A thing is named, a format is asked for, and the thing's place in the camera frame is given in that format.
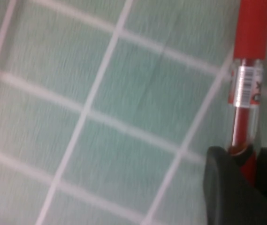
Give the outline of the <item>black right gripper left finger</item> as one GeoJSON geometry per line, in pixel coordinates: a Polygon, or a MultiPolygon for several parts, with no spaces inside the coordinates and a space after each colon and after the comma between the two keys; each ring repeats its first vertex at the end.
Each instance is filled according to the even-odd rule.
{"type": "Polygon", "coordinates": [[[209,225],[267,225],[267,198],[255,187],[257,156],[243,163],[222,147],[208,149],[203,191],[209,225]]]}

